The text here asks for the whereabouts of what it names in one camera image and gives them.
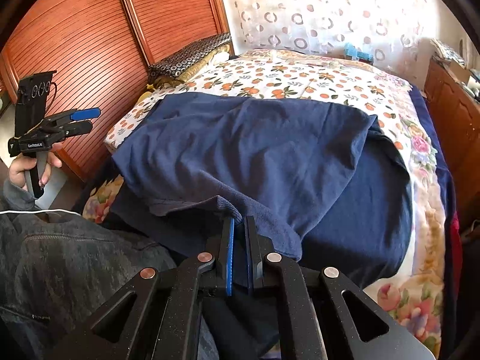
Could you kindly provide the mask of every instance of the bed sheet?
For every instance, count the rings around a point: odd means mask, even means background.
[[[114,151],[157,101],[187,91],[312,99],[377,115],[383,133],[394,142],[409,169],[414,221],[409,249],[397,274],[376,281],[365,292],[438,357],[446,218],[435,174],[436,150],[418,119],[410,89],[405,80],[360,62],[287,50],[252,50],[207,69],[184,85],[154,92],[109,131],[105,143]]]

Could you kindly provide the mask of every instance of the white cable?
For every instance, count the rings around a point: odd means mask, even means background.
[[[7,211],[0,211],[1,214],[40,214],[41,212],[66,212],[67,214],[75,214],[81,216],[78,212],[62,210],[61,208],[56,208],[54,210],[38,210],[38,211],[15,211],[15,210],[7,210]]]

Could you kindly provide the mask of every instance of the human hand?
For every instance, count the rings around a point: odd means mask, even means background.
[[[52,145],[52,150],[49,152],[48,158],[46,160],[45,170],[38,182],[41,187],[45,186],[49,182],[50,176],[52,175],[52,167],[60,168],[62,166],[62,162],[60,161],[60,159],[57,158],[57,156],[53,153],[57,150],[60,150],[61,148],[61,143],[54,143]],[[10,179],[12,184],[27,191],[25,171],[33,169],[33,167],[35,167],[36,165],[36,158],[31,158],[23,154],[19,154],[10,165],[10,168],[8,170],[8,178]]]

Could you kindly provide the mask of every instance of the dark gray pants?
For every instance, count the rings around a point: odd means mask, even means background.
[[[164,247],[142,235],[72,214],[51,214],[50,223],[32,214],[0,215],[0,316],[28,358],[42,359],[148,266],[163,271],[175,264]],[[217,359],[203,321],[201,330],[199,358]]]

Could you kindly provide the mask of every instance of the louvered door panel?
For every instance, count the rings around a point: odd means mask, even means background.
[[[88,135],[66,141],[83,179],[106,158],[103,139],[146,84],[120,0],[38,0],[8,42],[18,76],[56,69],[57,98],[49,114],[101,107]]]
[[[218,33],[209,0],[132,0],[155,61]]]

